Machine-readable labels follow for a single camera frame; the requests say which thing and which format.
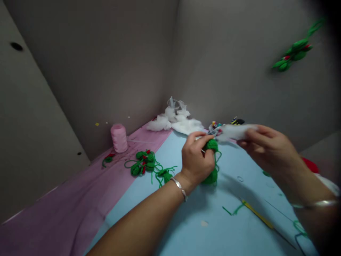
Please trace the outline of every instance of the hole in wall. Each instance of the hole in wall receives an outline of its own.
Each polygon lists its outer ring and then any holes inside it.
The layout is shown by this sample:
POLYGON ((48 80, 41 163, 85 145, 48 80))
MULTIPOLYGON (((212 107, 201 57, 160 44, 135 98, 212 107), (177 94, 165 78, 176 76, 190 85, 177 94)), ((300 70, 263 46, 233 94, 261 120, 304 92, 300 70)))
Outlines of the hole in wall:
POLYGON ((24 48, 16 42, 11 42, 10 45, 14 50, 17 50, 18 52, 22 52, 24 50, 24 48))

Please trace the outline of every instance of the gray wall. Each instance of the gray wall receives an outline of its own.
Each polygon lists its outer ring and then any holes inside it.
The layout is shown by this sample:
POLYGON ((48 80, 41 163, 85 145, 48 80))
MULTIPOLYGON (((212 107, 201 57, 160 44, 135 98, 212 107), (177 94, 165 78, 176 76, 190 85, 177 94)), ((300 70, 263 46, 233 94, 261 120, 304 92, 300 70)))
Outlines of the gray wall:
POLYGON ((298 150, 340 127, 340 80, 324 26, 314 49, 284 73, 270 68, 321 15, 311 1, 180 1, 174 35, 172 95, 207 127, 234 116, 282 131, 298 150))
POLYGON ((1 223, 90 161, 2 0, 0 35, 1 223))
POLYGON ((305 158, 313 161, 320 174, 341 186, 341 130, 301 152, 305 158))
POLYGON ((178 0, 5 3, 90 159, 161 112, 178 0))

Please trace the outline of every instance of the silver bracelet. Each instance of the silver bracelet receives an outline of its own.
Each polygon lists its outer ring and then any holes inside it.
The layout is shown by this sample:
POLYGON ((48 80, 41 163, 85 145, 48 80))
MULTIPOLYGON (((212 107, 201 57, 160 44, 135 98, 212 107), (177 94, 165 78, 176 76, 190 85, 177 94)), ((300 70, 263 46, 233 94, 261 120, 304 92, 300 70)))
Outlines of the silver bracelet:
POLYGON ((303 209, 303 208, 314 208, 314 207, 326 207, 326 206, 333 206, 338 204, 338 200, 323 200, 323 201, 318 201, 313 204, 309 204, 306 206, 300 205, 300 204, 291 204, 293 208, 298 208, 298 209, 303 209))
POLYGON ((180 182, 174 179, 173 177, 171 177, 170 179, 175 182, 175 184, 178 186, 179 189, 181 189, 181 192, 184 195, 184 200, 185 202, 187 202, 188 196, 186 195, 186 192, 182 189, 180 182))

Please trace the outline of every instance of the crochet hook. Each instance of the crochet hook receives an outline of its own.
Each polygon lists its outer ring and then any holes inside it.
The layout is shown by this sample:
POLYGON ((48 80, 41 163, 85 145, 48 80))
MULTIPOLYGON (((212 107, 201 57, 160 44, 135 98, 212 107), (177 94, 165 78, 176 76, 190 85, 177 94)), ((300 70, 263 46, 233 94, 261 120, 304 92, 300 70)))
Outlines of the crochet hook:
POLYGON ((260 218, 270 229, 272 229, 273 231, 275 231, 284 241, 286 241, 291 247, 293 247, 295 250, 296 247, 292 245, 292 243, 289 242, 288 239, 286 239, 277 229, 275 229, 275 227, 267 220, 265 219, 262 215, 260 215, 258 212, 256 212, 255 209, 252 208, 252 206, 246 202, 245 200, 241 199, 240 197, 237 197, 231 189, 229 189, 229 191, 236 197, 238 198, 247 208, 249 208, 258 218, 260 218))

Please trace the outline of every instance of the pink thread spool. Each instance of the pink thread spool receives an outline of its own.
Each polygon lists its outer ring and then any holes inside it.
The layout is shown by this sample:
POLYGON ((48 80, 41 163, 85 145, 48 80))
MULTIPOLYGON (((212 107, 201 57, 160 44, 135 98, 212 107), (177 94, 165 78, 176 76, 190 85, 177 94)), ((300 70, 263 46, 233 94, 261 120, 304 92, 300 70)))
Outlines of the pink thread spool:
POLYGON ((122 124, 114 124, 110 129, 110 132, 114 143, 114 150, 117 153, 126 151, 128 149, 128 143, 125 127, 122 124))

